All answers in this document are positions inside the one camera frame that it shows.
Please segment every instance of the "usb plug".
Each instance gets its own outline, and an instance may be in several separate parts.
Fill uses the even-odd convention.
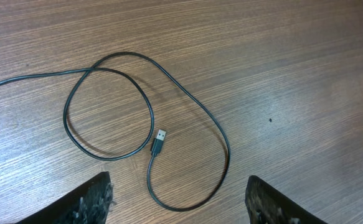
[[[156,138],[154,138],[154,142],[152,143],[151,146],[151,155],[153,157],[155,157],[161,152],[165,136],[166,136],[165,131],[163,130],[158,131],[158,134],[156,135]]]

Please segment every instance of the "black cable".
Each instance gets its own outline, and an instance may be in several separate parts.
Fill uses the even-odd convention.
[[[208,115],[209,117],[213,120],[213,122],[216,124],[216,126],[218,127],[218,129],[220,130],[221,134],[223,135],[223,138],[225,140],[225,143],[227,145],[227,156],[226,156],[226,160],[225,160],[225,167],[224,167],[224,171],[222,173],[221,176],[221,180],[220,182],[216,185],[215,189],[210,193],[210,195],[204,199],[203,201],[190,206],[190,207],[186,207],[186,208],[176,208],[176,207],[171,207],[169,205],[166,205],[165,203],[163,203],[162,201],[160,201],[157,196],[155,195],[155,193],[153,192],[152,186],[151,186],[151,169],[152,169],[152,165],[153,165],[153,161],[156,155],[153,155],[149,165],[148,165],[148,171],[147,171],[147,185],[148,185],[148,190],[149,193],[151,194],[152,198],[155,200],[155,202],[157,202],[160,206],[168,209],[168,210],[172,210],[175,212],[186,212],[189,210],[193,210],[195,208],[198,208],[200,206],[202,206],[203,204],[205,204],[206,202],[208,202],[214,195],[215,193],[218,191],[218,189],[220,189],[225,176],[227,175],[229,166],[230,166],[230,143],[229,140],[227,139],[227,136],[224,133],[224,130],[222,129],[221,125],[219,124],[219,122],[214,118],[214,116],[212,115],[212,113],[210,113],[210,111],[201,103],[199,102],[195,97],[193,97],[184,87],[181,86],[180,83],[178,83],[164,68],[162,68],[162,66],[160,66],[157,62],[155,62],[153,59],[139,54],[139,53],[135,53],[135,52],[117,52],[117,53],[113,53],[110,55],[107,55],[106,57],[103,57],[101,60],[97,61],[91,68],[82,68],[82,69],[76,69],[76,70],[68,70],[68,71],[64,71],[64,72],[54,72],[54,73],[43,73],[43,74],[35,74],[35,75],[23,75],[23,76],[19,76],[19,77],[14,77],[14,78],[9,78],[7,80],[3,80],[0,81],[0,86],[10,83],[10,82],[15,82],[15,81],[19,81],[19,80],[24,80],[24,79],[28,79],[28,78],[42,78],[42,77],[51,77],[51,76],[58,76],[58,75],[66,75],[66,74],[72,74],[72,73],[79,73],[79,72],[85,72],[84,75],[79,79],[79,81],[76,83],[76,85],[73,87],[72,91],[70,92],[68,99],[66,100],[65,106],[64,106],[64,112],[62,115],[63,118],[63,122],[64,122],[64,128],[66,133],[68,134],[69,138],[73,141],[73,143],[76,144],[77,147],[79,147],[79,149],[81,149],[84,153],[88,154],[89,156],[95,158],[95,159],[99,159],[102,161],[115,161],[115,160],[119,160],[119,159],[124,159],[127,158],[129,156],[132,156],[133,154],[136,154],[137,152],[139,152],[140,150],[142,150],[143,147],[145,147],[145,145],[148,143],[149,139],[152,136],[152,133],[154,131],[154,112],[152,109],[152,106],[148,100],[148,97],[145,95],[144,91],[139,87],[139,85],[127,74],[121,72],[121,71],[117,71],[114,69],[110,69],[110,68],[100,68],[98,67],[102,62],[104,62],[105,60],[108,60],[109,58],[113,58],[113,57],[118,57],[118,56],[122,56],[122,55],[134,55],[140,58],[143,58],[149,62],[151,62],[152,64],[154,64],[155,66],[158,67],[158,69],[160,69],[168,78],[170,78],[170,80],[172,80],[187,96],[189,96],[192,100],[195,101],[195,103],[197,103]],[[101,156],[97,156],[93,153],[91,153],[90,151],[88,151],[87,149],[85,149],[72,135],[72,133],[69,130],[68,127],[68,122],[67,122],[67,115],[68,115],[68,108],[69,108],[69,104],[70,101],[72,100],[77,88],[82,84],[82,82],[84,81],[84,79],[91,73],[94,71],[106,71],[106,72],[113,72],[113,73],[117,73],[119,75],[122,75],[124,77],[126,77],[136,88],[137,90],[141,93],[141,95],[143,96],[147,106],[148,106],[148,110],[149,113],[151,115],[151,128],[149,130],[148,136],[147,138],[144,140],[144,142],[134,151],[129,152],[125,155],[122,156],[118,156],[118,157],[101,157]]]

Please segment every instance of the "cable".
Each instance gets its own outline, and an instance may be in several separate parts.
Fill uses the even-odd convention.
[[[226,160],[225,160],[225,167],[221,176],[221,180],[220,182],[216,185],[216,187],[214,188],[214,190],[210,193],[210,195],[204,199],[203,201],[190,206],[190,207],[186,207],[186,208],[176,208],[176,207],[171,207],[169,205],[166,205],[165,203],[163,203],[162,201],[160,201],[157,196],[155,195],[155,193],[153,192],[152,186],[151,186],[151,169],[153,166],[153,161],[154,158],[156,157],[156,153],[152,155],[151,160],[149,162],[148,165],[148,171],[147,171],[147,185],[148,185],[148,190],[149,193],[151,194],[152,198],[155,200],[155,202],[157,202],[160,206],[162,206],[163,208],[166,208],[168,210],[174,211],[174,212],[186,212],[186,211],[190,211],[193,210],[195,208],[198,208],[200,206],[202,206],[203,204],[205,204],[206,202],[208,202],[214,195],[215,193],[218,191],[218,189],[220,189],[221,185],[223,184],[223,181],[225,179],[225,176],[227,175],[229,166],[230,166],[230,143],[229,140],[227,139],[227,136],[224,133],[224,130],[222,129],[221,125],[219,124],[219,122],[214,118],[214,116],[212,115],[212,113],[210,113],[210,111],[201,103],[199,102],[194,96],[192,96],[184,87],[181,86],[181,84],[179,82],[177,82],[164,68],[162,68],[162,66],[160,66],[157,62],[155,62],[153,59],[139,54],[139,53],[135,53],[135,52],[117,52],[117,53],[113,53],[110,55],[107,55],[105,57],[103,57],[102,59],[100,59],[99,61],[97,61],[92,67],[90,68],[82,68],[82,69],[76,69],[76,70],[68,70],[68,71],[64,71],[64,72],[53,72],[53,73],[42,73],[42,74],[35,74],[35,75],[23,75],[23,76],[18,76],[18,77],[13,77],[13,78],[8,78],[6,80],[2,80],[0,81],[0,86],[10,83],[10,82],[16,82],[16,81],[20,81],[20,80],[24,80],[24,79],[28,79],[28,78],[42,78],[42,77],[52,77],[52,76],[59,76],[59,75],[67,75],[67,74],[72,74],[72,73],[80,73],[80,72],[85,72],[84,75],[79,79],[79,81],[76,83],[76,85],[73,87],[72,91],[70,92],[66,102],[65,102],[65,106],[64,106],[64,112],[62,114],[62,119],[64,122],[64,128],[66,133],[68,134],[69,138],[73,141],[73,143],[75,143],[75,145],[81,149],[84,153],[86,153],[87,155],[95,158],[95,159],[99,159],[102,161],[116,161],[119,159],[124,159],[127,158],[129,156],[132,156],[133,154],[136,154],[137,152],[139,152],[140,150],[142,150],[143,147],[145,147],[145,145],[147,145],[149,139],[152,136],[152,133],[154,131],[154,111],[152,109],[151,103],[148,100],[148,97],[145,95],[144,91],[139,87],[139,85],[127,74],[121,72],[121,71],[117,71],[114,69],[110,69],[110,68],[101,68],[98,67],[102,62],[104,62],[105,60],[108,60],[109,58],[113,58],[113,57],[119,57],[119,56],[124,56],[124,55],[133,55],[133,56],[137,56],[140,58],[143,58],[149,62],[151,62],[152,64],[154,64],[156,67],[158,67],[158,69],[160,69],[160,71],[162,71],[168,78],[170,78],[170,80],[172,80],[174,82],[174,84],[176,84],[187,96],[189,96],[192,100],[195,101],[195,103],[197,103],[206,113],[207,115],[209,115],[209,117],[213,120],[213,122],[215,123],[215,125],[218,127],[218,129],[220,130],[224,141],[227,145],[227,156],[226,156]],[[76,90],[78,89],[78,87],[82,84],[82,82],[84,81],[84,79],[86,79],[86,77],[94,72],[94,71],[105,71],[105,72],[113,72],[113,73],[117,73],[119,75],[124,76],[125,78],[127,78],[136,88],[137,90],[141,93],[141,95],[143,96],[147,106],[148,106],[148,110],[151,116],[151,127],[148,133],[147,138],[144,140],[144,142],[134,151],[129,152],[125,155],[122,156],[118,156],[118,157],[101,157],[98,155],[95,155],[93,153],[91,153],[90,151],[88,151],[87,149],[85,149],[72,135],[72,133],[69,130],[68,127],[68,122],[67,122],[67,115],[68,115],[68,108],[69,108],[69,104],[76,92]]]

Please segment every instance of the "wire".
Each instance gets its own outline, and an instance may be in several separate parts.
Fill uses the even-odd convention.
[[[110,69],[110,68],[101,68],[98,67],[102,62],[104,62],[105,60],[108,60],[109,58],[113,58],[113,57],[119,57],[119,56],[124,56],[124,55],[133,55],[133,56],[137,56],[140,58],[143,58],[149,62],[151,62],[152,64],[154,64],[156,67],[158,67],[158,69],[160,69],[168,78],[170,78],[170,80],[172,80],[174,82],[174,84],[176,84],[187,96],[189,96],[192,100],[195,101],[195,103],[197,103],[206,113],[207,115],[209,115],[209,117],[213,120],[213,122],[215,123],[215,125],[218,127],[218,129],[220,130],[224,141],[227,145],[227,156],[226,156],[226,160],[225,160],[225,167],[220,179],[220,182],[216,185],[216,187],[214,188],[214,190],[210,193],[210,195],[204,199],[203,201],[190,206],[190,207],[186,207],[186,208],[176,208],[176,207],[171,207],[169,205],[166,205],[165,203],[163,203],[162,201],[160,201],[157,196],[155,195],[155,193],[153,192],[152,186],[151,186],[151,169],[153,166],[153,161],[155,156],[152,156],[149,165],[148,165],[148,171],[147,171],[147,185],[148,185],[148,190],[149,193],[151,194],[152,198],[155,200],[155,202],[157,202],[160,206],[162,206],[163,208],[166,208],[168,210],[171,211],[175,211],[175,212],[186,212],[186,211],[190,211],[193,210],[195,208],[198,208],[200,206],[202,206],[203,204],[205,204],[206,202],[208,202],[214,195],[215,193],[220,189],[221,185],[224,182],[225,176],[227,175],[229,166],[230,166],[230,143],[229,140],[227,139],[227,136],[224,133],[224,130],[222,129],[221,125],[219,124],[219,122],[214,118],[214,116],[212,115],[212,113],[201,103],[199,102],[194,96],[192,96],[184,87],[181,86],[181,84],[179,82],[177,82],[162,66],[160,66],[160,64],[158,64],[157,62],[155,62],[153,59],[139,54],[139,53],[135,53],[135,52],[117,52],[117,53],[113,53],[113,54],[109,54],[105,57],[103,57],[102,59],[100,59],[99,61],[97,61],[93,66],[91,66],[90,68],[82,68],[82,69],[76,69],[76,70],[68,70],[68,71],[64,71],[64,72],[53,72],[53,73],[42,73],[42,74],[35,74],[35,75],[23,75],[23,76],[18,76],[18,77],[13,77],[13,78],[9,78],[6,80],[2,80],[0,81],[0,86],[10,83],[10,82],[16,82],[16,81],[20,81],[20,80],[25,80],[28,78],[42,78],[42,77],[52,77],[52,76],[59,76],[59,75],[67,75],[67,74],[72,74],[72,73],[80,73],[80,72],[85,72],[83,74],[83,76],[79,79],[79,81],[76,83],[76,85],[73,87],[72,91],[70,92],[66,102],[65,102],[65,106],[64,106],[64,112],[62,115],[62,119],[64,122],[64,128],[66,133],[68,134],[69,138],[73,141],[73,143],[75,143],[75,145],[81,149],[84,153],[86,153],[87,155],[95,158],[95,159],[99,159],[102,161],[116,161],[119,159],[124,159],[127,158],[129,156],[132,156],[133,154],[136,154],[137,152],[139,152],[140,150],[142,150],[143,147],[145,147],[145,145],[147,145],[149,139],[152,136],[152,133],[154,131],[154,111],[152,109],[151,103],[148,100],[148,97],[145,95],[144,91],[139,87],[139,85],[127,74],[121,72],[121,71],[117,71],[114,69]],[[84,81],[84,79],[86,79],[86,77],[91,74],[94,71],[105,71],[105,72],[113,72],[113,73],[117,73],[119,75],[124,76],[125,78],[127,78],[136,88],[137,90],[141,93],[141,95],[143,96],[147,106],[148,106],[148,110],[151,116],[151,127],[148,133],[147,138],[144,140],[144,142],[134,151],[129,152],[125,155],[122,156],[118,156],[118,157],[101,157],[98,155],[95,155],[94,153],[91,153],[90,151],[88,151],[87,149],[85,149],[72,135],[72,133],[69,130],[69,126],[68,126],[68,122],[67,122],[67,115],[68,115],[68,108],[69,108],[69,104],[75,94],[75,92],[77,91],[78,87],[82,84],[82,82]]]

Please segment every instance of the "wooden surface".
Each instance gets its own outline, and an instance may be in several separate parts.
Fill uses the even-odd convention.
[[[81,74],[0,87],[0,223],[44,208],[103,170],[116,205],[107,223],[248,223],[257,175],[329,223],[363,223],[363,1],[0,0],[0,80],[91,66],[117,51],[157,60],[208,107],[232,160],[217,195],[185,213],[149,196],[150,151],[102,162],[67,137],[62,109]],[[167,131],[153,168],[166,203],[202,200],[219,181],[224,147],[212,121],[152,65],[117,58]],[[94,73],[70,106],[88,145],[119,155],[148,133],[142,97]]]

